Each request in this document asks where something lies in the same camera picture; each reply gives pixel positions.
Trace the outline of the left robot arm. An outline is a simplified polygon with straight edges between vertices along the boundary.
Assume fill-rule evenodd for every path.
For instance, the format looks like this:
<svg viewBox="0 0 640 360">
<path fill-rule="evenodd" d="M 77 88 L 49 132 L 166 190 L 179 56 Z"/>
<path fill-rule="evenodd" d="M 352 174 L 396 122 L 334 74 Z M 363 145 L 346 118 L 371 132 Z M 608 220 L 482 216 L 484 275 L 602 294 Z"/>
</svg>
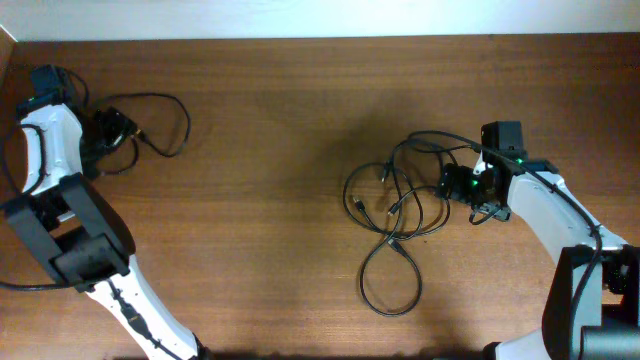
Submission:
<svg viewBox="0 0 640 360">
<path fill-rule="evenodd" d="M 104 307 L 150 359 L 205 359 L 197 336 L 180 324 L 143 276 L 133 236 L 92 186 L 97 164 L 125 141 L 146 134 L 114 107 L 101 109 L 79 76 L 55 65 L 30 73 L 35 94 L 16 108 L 14 130 L 26 140 L 26 179 L 1 209 L 11 229 L 51 278 L 12 285 L 39 292 L 73 288 Z"/>
</svg>

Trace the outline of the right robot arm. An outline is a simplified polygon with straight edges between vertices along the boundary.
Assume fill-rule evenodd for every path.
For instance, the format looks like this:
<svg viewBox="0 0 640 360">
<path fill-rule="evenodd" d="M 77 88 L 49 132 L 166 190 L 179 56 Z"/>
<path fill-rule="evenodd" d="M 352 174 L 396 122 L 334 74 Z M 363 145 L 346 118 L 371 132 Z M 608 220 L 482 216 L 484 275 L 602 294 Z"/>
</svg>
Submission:
<svg viewBox="0 0 640 360">
<path fill-rule="evenodd" d="M 470 146 L 476 165 L 447 165 L 439 196 L 469 205 L 474 225 L 517 215 L 556 266 L 539 329 L 487 345 L 484 358 L 638 358 L 638 247 L 602 225 L 553 164 L 529 158 L 520 123 L 485 124 Z"/>
</svg>

